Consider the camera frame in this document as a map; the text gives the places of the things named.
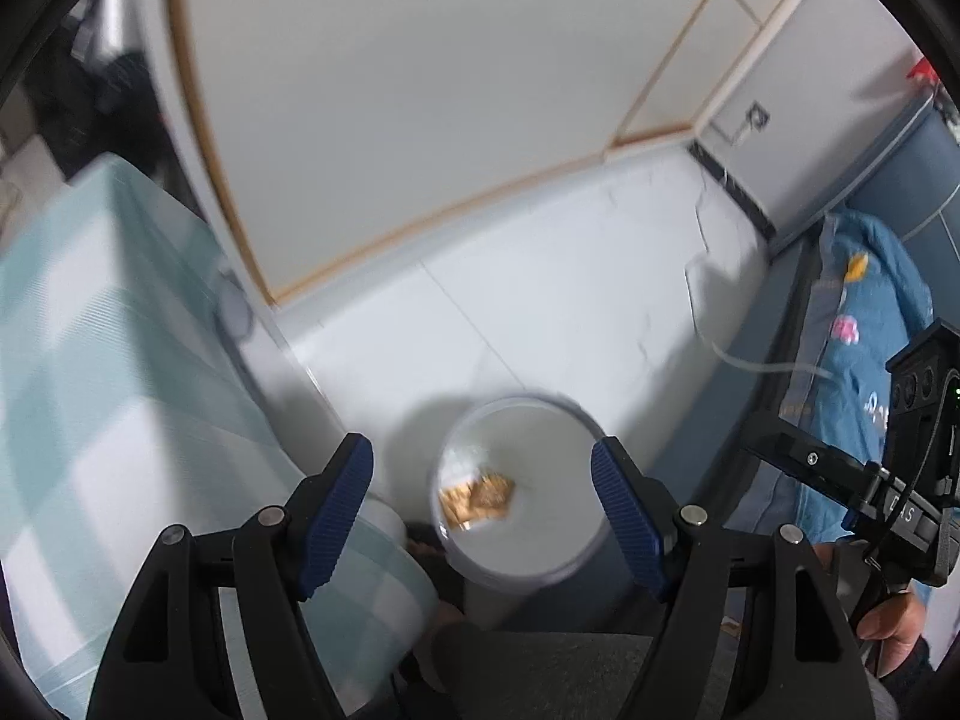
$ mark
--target human hand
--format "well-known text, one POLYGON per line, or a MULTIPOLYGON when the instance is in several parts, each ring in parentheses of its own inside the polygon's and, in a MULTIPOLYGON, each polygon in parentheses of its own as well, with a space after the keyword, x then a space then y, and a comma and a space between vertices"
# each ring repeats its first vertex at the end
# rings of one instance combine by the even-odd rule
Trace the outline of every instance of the human hand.
MULTIPOLYGON (((814 544, 824 568, 829 570, 833 558, 833 544, 814 544)), ((923 632, 926 607, 913 589, 888 598, 863 615, 856 627, 861 640, 882 641, 877 677, 885 677, 906 661, 923 632)))

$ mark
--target dark sleeve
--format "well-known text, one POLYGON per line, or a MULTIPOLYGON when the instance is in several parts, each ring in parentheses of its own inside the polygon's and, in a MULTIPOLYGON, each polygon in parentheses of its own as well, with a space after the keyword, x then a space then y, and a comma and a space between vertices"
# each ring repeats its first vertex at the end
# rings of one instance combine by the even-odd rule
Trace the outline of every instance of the dark sleeve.
POLYGON ((930 648, 926 640, 920 637, 906 661, 880 680, 880 683, 893 696, 901 715, 906 715, 931 676, 933 668, 930 666, 930 648))

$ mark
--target crumpled brown wrapper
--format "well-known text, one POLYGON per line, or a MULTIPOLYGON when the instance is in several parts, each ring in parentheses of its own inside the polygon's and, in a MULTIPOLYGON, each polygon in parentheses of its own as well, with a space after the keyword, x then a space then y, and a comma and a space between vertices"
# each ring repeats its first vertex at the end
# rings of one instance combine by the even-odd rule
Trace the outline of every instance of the crumpled brown wrapper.
POLYGON ((484 473, 477 479, 440 491, 440 507, 451 528, 468 530, 472 522, 502 519, 510 511, 515 484, 499 473, 484 473))

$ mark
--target green and white checkered cloth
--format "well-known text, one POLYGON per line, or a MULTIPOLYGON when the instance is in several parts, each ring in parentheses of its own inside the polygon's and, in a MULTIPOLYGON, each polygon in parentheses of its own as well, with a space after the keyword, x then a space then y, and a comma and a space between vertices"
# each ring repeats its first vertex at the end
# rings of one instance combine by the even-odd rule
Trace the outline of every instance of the green and white checkered cloth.
MULTIPOLYGON (((236 527, 302 478, 215 332, 220 264, 206 225, 116 157, 0 262, 0 562, 24 665, 74 720, 160 530, 236 527)), ((262 716, 235 595, 221 597, 241 706, 262 716)), ((302 606, 346 712, 435 603, 402 544, 359 518, 302 606)))

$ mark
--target silver bolt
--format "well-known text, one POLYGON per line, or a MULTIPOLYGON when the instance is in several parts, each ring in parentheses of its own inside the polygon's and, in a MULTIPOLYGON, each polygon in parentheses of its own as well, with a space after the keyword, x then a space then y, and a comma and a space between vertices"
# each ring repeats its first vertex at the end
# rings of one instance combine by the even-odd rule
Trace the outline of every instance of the silver bolt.
POLYGON ((699 506, 685 506, 680 509, 680 519, 688 525, 703 525, 707 522, 707 512, 699 506))
POLYGON ((781 536, 784 537, 784 541, 789 541, 791 544, 799 544, 803 541, 803 531, 796 525, 781 525, 781 536))
POLYGON ((160 540, 167 546, 179 543, 184 538, 186 531, 182 525, 170 525, 163 529, 160 534, 160 540))
POLYGON ((256 521, 265 528, 270 528, 274 525, 280 525, 283 522, 283 517, 286 517, 286 512, 281 507, 268 506, 256 516, 256 521))

